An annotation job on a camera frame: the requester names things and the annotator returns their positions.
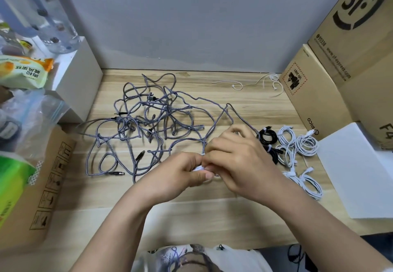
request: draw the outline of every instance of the person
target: person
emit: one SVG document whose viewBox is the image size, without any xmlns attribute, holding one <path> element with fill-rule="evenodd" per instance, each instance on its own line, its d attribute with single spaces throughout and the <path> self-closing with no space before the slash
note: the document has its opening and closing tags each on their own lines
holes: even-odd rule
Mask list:
<svg viewBox="0 0 393 272">
<path fill-rule="evenodd" d="M 192 171 L 199 165 L 204 170 Z M 111 210 L 71 271 L 272 271 L 257 251 L 222 245 L 213 249 L 198 244 L 170 246 L 153 254 L 146 252 L 134 261 L 149 210 L 214 174 L 232 192 L 276 212 L 320 271 L 382 272 L 393 267 L 284 177 L 251 129 L 232 125 L 207 144 L 205 155 L 171 155 L 138 180 Z"/>
</svg>

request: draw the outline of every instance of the person's right hand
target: person's right hand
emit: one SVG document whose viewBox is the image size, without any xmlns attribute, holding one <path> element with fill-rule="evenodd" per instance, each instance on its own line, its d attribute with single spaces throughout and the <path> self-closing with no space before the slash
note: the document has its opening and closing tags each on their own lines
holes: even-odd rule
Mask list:
<svg viewBox="0 0 393 272">
<path fill-rule="evenodd" d="M 232 125 L 213 138 L 202 165 L 218 174 L 232 192 L 268 207 L 291 183 L 246 125 Z"/>
</svg>

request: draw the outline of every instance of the wooden table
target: wooden table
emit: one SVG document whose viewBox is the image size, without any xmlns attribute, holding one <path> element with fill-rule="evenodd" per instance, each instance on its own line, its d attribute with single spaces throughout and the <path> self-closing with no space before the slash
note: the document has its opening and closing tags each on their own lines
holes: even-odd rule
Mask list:
<svg viewBox="0 0 393 272">
<path fill-rule="evenodd" d="M 91 109 L 90 118 L 114 116 L 113 102 L 121 98 L 126 82 L 143 85 L 141 74 L 158 78 L 167 71 L 105 70 L 101 87 Z M 262 76 L 257 73 L 222 73 L 222 72 L 178 72 L 175 90 L 181 90 L 195 97 L 201 96 L 225 105 L 231 103 L 244 119 L 260 130 L 273 126 L 278 131 L 283 125 L 294 127 L 296 134 L 304 134 L 306 129 L 293 108 L 287 95 L 277 95 L 281 89 L 273 90 L 270 80 L 255 82 Z M 237 80 L 243 83 L 241 91 L 235 91 L 232 83 L 212 84 L 219 80 Z M 162 84 L 171 84 L 171 78 L 165 78 Z M 208 109 L 214 116 L 220 113 L 217 106 L 203 101 L 194 101 Z M 200 112 L 194 112 L 197 124 L 211 126 L 211 120 Z M 241 121 L 234 116 L 235 123 Z M 212 135 L 218 136 L 230 124 L 228 118 L 222 118 Z M 108 125 L 102 132 L 114 134 L 115 126 Z M 121 195 L 132 186 L 132 177 L 85 175 L 86 153 L 92 138 L 78 140 L 72 156 L 68 173 L 58 200 L 56 212 L 46 241 L 36 250 L 8 256 L 0 260 L 3 268 L 22 271 L 67 271 L 84 249 L 101 222 L 115 205 Z M 146 141 L 132 141 L 135 155 L 148 148 Z M 114 143 L 119 157 L 132 168 L 132 162 L 124 143 Z M 201 152 L 200 143 L 182 142 L 175 151 L 185 150 Z M 104 149 L 96 153 L 92 171 L 97 172 L 97 164 Z M 140 164 L 150 161 L 148 154 Z M 298 159 L 297 172 L 302 173 L 306 165 Z M 324 190 L 321 204 L 334 216 L 360 235 L 393 231 L 391 220 L 353 220 L 350 219 L 333 188 L 317 156 L 307 158 L 309 166 L 314 167 L 311 176 Z M 231 193 L 220 179 L 213 180 L 200 187 L 189 188 L 175 200 L 155 206 L 149 213 L 143 231 L 140 250 L 154 250 L 165 245 L 200 243 L 207 247 L 226 244 L 233 248 L 263 248 L 274 245 L 286 245 L 295 242 L 295 238 L 285 223 L 271 210 L 254 202 L 245 200 Z"/>
</svg>

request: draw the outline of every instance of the gray wall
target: gray wall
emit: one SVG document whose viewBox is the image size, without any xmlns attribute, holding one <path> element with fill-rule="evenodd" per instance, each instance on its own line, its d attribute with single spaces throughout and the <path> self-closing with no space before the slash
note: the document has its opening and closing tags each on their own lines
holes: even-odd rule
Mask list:
<svg viewBox="0 0 393 272">
<path fill-rule="evenodd" d="M 61 0 L 102 68 L 281 72 L 337 0 Z"/>
</svg>

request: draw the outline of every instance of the clear water bottle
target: clear water bottle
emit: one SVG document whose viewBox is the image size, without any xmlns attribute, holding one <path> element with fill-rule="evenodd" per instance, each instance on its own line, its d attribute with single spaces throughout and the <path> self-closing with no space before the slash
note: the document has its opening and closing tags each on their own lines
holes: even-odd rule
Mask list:
<svg viewBox="0 0 393 272">
<path fill-rule="evenodd" d="M 0 12 L 18 34 L 39 36 L 54 54 L 79 47 L 80 38 L 59 0 L 0 0 Z"/>
</svg>

